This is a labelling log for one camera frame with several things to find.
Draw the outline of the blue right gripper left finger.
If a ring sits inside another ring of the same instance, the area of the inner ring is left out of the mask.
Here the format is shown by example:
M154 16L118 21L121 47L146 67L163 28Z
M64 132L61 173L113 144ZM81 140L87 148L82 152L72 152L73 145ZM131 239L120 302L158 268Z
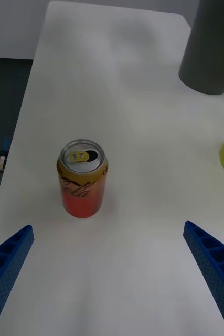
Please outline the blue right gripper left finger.
M0 315L33 242L33 228L27 225L0 245Z

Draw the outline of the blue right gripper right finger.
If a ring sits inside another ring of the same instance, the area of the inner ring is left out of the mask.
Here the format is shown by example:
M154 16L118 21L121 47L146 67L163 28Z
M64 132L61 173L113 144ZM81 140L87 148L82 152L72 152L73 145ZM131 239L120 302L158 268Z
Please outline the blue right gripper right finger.
M183 237L224 319L224 244L190 221Z

